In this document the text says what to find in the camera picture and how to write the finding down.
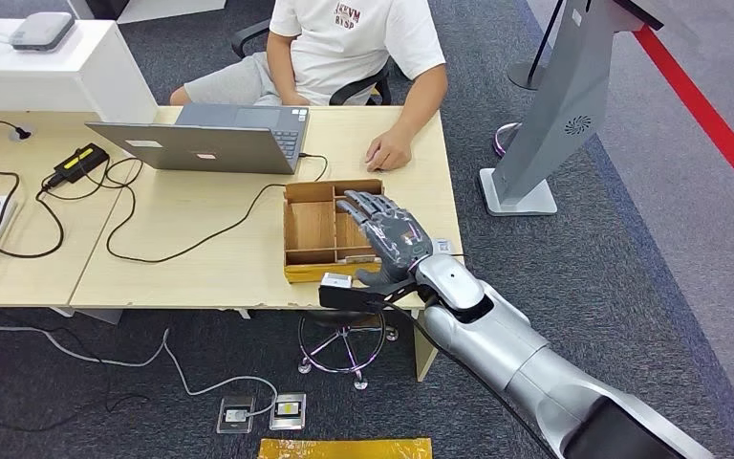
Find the gray shorts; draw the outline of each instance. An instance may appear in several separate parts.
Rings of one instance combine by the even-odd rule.
[[[190,100],[234,105],[281,105],[271,82],[266,53],[248,55],[238,63],[184,85]]]

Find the yellow pad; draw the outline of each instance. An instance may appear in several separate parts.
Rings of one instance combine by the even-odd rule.
[[[432,440],[360,440],[313,442],[275,440],[260,442],[258,459],[432,459]]]

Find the man's arm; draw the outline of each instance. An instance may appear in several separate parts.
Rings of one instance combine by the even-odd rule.
[[[296,80],[291,64],[291,42],[296,36],[283,36],[269,32],[266,42],[266,60],[274,87],[283,101],[283,105],[310,105],[306,98],[296,93]]]
[[[448,78],[443,64],[415,78],[398,120],[370,144],[366,156],[367,170],[391,170],[409,163],[412,140],[440,108],[447,87]]]

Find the robot forearm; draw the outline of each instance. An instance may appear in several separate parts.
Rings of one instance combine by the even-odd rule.
[[[552,352],[520,311],[452,257],[432,255],[415,275],[440,301],[421,316],[431,338],[524,409],[558,457],[713,457],[638,398]]]

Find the robotic arm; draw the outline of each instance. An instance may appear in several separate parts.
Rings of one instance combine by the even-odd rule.
[[[527,412],[556,457],[713,457],[640,399],[552,352],[528,318],[493,287],[452,256],[433,254],[431,240],[407,210],[384,196],[345,194],[348,201],[337,205],[360,224],[381,257],[381,271],[356,274],[367,289],[323,282],[322,306],[335,307],[347,298],[375,310],[376,304],[418,292],[427,304],[419,321],[429,337]]]

